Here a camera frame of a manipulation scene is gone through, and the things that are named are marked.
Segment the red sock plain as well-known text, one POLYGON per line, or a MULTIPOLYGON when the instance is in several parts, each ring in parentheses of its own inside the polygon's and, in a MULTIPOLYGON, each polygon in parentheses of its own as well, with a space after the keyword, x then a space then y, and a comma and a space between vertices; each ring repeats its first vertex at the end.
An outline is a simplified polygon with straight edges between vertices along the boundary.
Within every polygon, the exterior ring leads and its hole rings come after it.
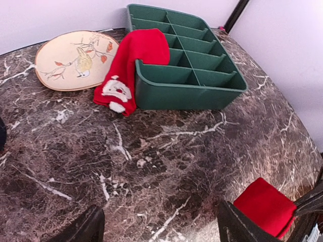
POLYGON ((290 229, 297 208, 292 200, 261 177, 233 204, 257 226, 279 239, 290 229))

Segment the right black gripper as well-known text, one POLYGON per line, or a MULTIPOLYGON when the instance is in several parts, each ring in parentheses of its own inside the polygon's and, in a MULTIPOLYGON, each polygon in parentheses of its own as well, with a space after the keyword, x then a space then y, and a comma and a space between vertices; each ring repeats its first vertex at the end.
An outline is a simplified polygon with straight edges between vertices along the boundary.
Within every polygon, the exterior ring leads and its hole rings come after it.
POLYGON ((321 237, 318 219, 322 215, 322 185, 317 185, 296 200, 295 216, 299 217, 294 229, 294 241, 318 241, 321 237))

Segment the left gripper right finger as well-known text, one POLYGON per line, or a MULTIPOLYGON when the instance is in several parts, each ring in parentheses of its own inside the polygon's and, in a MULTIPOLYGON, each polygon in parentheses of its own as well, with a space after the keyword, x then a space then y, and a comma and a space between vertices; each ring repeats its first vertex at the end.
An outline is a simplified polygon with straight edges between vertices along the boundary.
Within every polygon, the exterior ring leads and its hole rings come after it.
POLYGON ((232 203, 222 200, 218 209, 220 241, 270 242, 278 241, 247 218, 232 203))

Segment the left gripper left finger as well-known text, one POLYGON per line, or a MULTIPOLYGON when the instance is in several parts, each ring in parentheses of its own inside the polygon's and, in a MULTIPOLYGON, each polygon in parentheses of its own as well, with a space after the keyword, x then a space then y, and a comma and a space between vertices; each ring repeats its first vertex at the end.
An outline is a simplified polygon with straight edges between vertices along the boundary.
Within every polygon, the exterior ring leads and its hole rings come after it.
POLYGON ((103 242, 105 215, 102 208, 91 205, 69 226, 48 241, 54 242, 103 242))

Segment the green divided plastic organizer tray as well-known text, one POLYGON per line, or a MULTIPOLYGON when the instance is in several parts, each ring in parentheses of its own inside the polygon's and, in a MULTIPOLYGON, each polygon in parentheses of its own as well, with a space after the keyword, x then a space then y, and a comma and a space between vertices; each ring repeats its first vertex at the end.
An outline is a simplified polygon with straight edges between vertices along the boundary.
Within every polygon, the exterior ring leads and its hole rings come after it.
POLYGON ((159 29, 170 48, 168 65, 137 60, 135 100, 147 110, 223 109, 248 89, 235 63, 200 17, 129 4, 130 31, 159 29))

